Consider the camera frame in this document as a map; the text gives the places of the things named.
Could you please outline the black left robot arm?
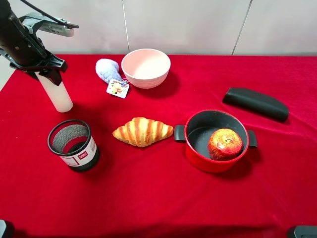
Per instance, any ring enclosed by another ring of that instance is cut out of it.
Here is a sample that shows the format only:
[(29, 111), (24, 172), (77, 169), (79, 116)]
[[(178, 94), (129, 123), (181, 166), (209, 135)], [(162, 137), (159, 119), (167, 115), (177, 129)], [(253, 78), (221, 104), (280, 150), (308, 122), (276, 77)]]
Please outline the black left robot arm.
[(7, 0), (0, 2), (0, 55), (10, 61), (10, 67), (31, 76), (38, 72), (54, 85), (62, 82), (60, 73), (67, 63), (45, 49), (34, 33), (22, 24)]

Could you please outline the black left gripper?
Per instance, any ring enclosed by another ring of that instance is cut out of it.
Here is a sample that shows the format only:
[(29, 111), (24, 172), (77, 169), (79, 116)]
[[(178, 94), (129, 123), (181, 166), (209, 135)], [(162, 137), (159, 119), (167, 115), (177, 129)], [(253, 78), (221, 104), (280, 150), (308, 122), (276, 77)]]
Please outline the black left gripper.
[(62, 82), (60, 73), (68, 69), (65, 60), (46, 50), (37, 40), (1, 39), (0, 54), (9, 61), (11, 68), (22, 71), (34, 79), (37, 78), (35, 73), (38, 72), (56, 86)]

